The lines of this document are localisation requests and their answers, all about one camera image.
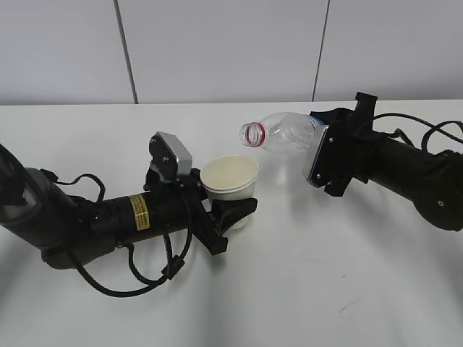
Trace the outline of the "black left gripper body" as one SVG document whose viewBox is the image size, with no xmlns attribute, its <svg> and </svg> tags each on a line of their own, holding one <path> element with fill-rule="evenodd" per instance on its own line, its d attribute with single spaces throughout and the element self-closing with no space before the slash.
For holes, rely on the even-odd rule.
<svg viewBox="0 0 463 347">
<path fill-rule="evenodd" d="M 171 181 L 162 181 L 160 173 L 150 169 L 144 190 L 153 234 L 187 229 L 212 255 L 226 251 L 228 239 L 218 232 L 216 219 L 203 206 L 206 193 L 199 169 Z"/>
</svg>

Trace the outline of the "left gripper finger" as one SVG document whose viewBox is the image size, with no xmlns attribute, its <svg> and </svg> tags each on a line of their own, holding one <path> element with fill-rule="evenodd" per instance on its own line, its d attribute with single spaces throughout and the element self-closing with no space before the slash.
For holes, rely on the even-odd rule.
<svg viewBox="0 0 463 347">
<path fill-rule="evenodd" d="M 213 200 L 211 213 L 217 232 L 223 236 L 233 225 L 257 210 L 258 200 L 251 197 L 242 200 Z"/>
</svg>

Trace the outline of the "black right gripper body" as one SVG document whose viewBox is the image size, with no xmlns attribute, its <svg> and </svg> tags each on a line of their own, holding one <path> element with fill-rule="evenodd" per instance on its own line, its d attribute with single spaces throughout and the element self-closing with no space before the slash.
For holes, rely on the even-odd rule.
<svg viewBox="0 0 463 347">
<path fill-rule="evenodd" d="M 332 197 L 343 196 L 353 179 L 368 183 L 367 163 L 373 150 L 371 135 L 377 99 L 374 95 L 358 92 L 352 110 L 335 108 L 310 113 L 326 125 L 336 127 L 337 172 L 329 184 L 320 187 Z"/>
</svg>

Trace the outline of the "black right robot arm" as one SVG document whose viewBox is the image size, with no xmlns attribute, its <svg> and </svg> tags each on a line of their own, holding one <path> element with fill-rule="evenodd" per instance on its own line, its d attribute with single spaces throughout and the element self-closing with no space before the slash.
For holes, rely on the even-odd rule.
<svg viewBox="0 0 463 347">
<path fill-rule="evenodd" d="M 313 111 L 321 122 L 307 153 L 303 175 L 332 197 L 344 195 L 352 179 L 376 184 L 409 200 L 433 226 L 445 231 L 462 230 L 462 154 L 428 151 L 430 137 L 445 122 L 423 124 L 429 130 L 415 147 L 401 129 L 377 132 L 373 123 L 377 97 L 357 93 L 356 106 Z"/>
</svg>

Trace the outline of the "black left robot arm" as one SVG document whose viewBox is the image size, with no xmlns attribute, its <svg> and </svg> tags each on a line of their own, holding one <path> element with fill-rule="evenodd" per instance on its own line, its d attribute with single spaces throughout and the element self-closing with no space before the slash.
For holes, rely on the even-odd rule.
<svg viewBox="0 0 463 347">
<path fill-rule="evenodd" d="M 135 243 L 184 230 L 211 254 L 226 251 L 225 237 L 235 223 L 257 209 L 255 198 L 214 200 L 207 197 L 198 169 L 167 147 L 150 147 L 152 160 L 143 191 L 96 201 L 65 194 L 57 176 L 24 167 L 1 150 L 1 225 L 34 246 L 42 260 L 57 270 L 72 268 L 111 253 L 120 244 Z"/>
</svg>

